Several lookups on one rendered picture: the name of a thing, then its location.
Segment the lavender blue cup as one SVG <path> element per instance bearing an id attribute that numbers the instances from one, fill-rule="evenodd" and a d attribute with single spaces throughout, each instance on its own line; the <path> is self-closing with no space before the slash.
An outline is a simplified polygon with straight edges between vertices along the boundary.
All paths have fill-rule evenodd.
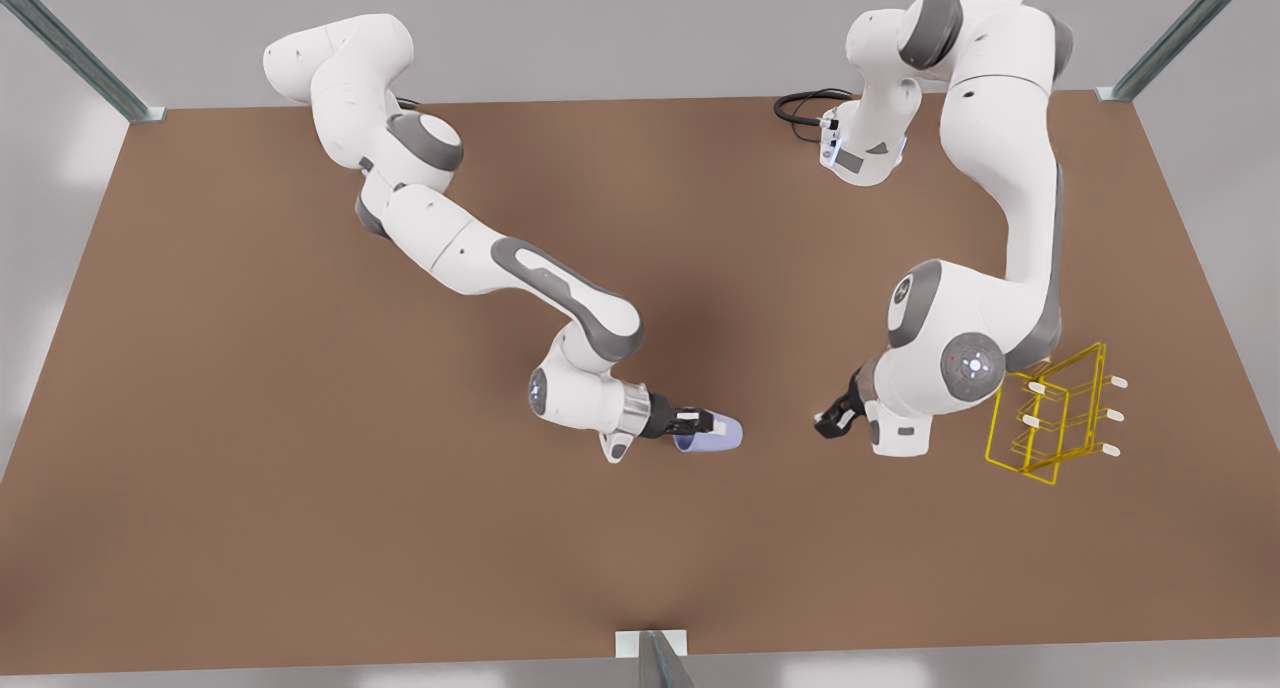
<path id="1" fill-rule="evenodd" d="M 710 416 L 721 416 L 710 413 Z M 737 419 L 722 416 L 727 423 L 726 436 L 713 436 L 713 434 L 687 434 L 687 436 L 673 436 L 673 441 L 680 451 L 686 454 L 712 454 L 712 451 L 728 451 L 739 448 L 742 442 L 742 427 Z"/>

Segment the silver frame post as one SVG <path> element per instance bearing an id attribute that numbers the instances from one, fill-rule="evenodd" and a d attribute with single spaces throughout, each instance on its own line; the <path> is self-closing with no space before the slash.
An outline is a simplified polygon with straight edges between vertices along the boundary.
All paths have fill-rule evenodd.
<path id="1" fill-rule="evenodd" d="M 0 5 L 129 123 L 165 119 L 165 107 L 145 104 L 41 0 L 0 0 Z"/>
<path id="2" fill-rule="evenodd" d="M 1112 86 L 1097 87 L 1101 104 L 1133 104 L 1233 0 L 1193 0 Z"/>
<path id="3" fill-rule="evenodd" d="M 684 629 L 614 633 L 614 656 L 637 660 L 637 688 L 696 688 L 684 665 L 687 646 Z"/>

